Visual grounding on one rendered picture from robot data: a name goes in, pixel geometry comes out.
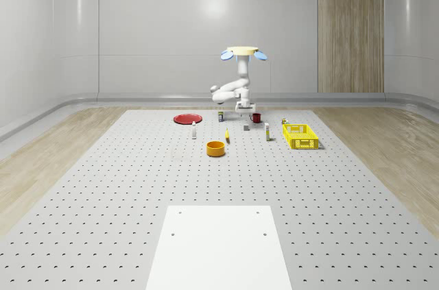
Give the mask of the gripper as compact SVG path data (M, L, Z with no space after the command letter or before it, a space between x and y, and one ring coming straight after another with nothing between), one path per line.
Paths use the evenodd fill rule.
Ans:
M253 114L256 112L256 104L249 103L247 106L244 106L241 101L238 101L235 106L235 112L240 115Z

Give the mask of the yellow basket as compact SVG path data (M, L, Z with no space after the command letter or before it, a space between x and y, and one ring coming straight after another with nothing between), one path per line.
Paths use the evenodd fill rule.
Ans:
M318 137L307 124L283 124L283 135L292 149L318 148Z

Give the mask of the yellow bowl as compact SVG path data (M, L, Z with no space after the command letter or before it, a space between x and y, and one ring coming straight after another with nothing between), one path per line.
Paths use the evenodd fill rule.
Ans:
M225 154L225 144L221 141L210 141L206 144L206 154L211 157L220 157Z

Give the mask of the drone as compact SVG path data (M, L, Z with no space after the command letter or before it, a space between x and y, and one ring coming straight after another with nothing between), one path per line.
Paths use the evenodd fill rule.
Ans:
M267 56L257 47L228 47L221 52L221 60L230 60L233 56L254 56L259 60L267 60Z

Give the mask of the red plate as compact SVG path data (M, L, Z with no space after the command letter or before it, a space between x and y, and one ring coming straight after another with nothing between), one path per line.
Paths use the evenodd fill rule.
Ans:
M174 122L181 125L192 125L201 121L202 117L198 114L179 114L174 117Z

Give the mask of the white board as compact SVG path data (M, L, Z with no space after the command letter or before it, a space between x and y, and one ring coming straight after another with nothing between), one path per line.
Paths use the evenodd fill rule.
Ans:
M146 290L292 290L269 206L169 206Z

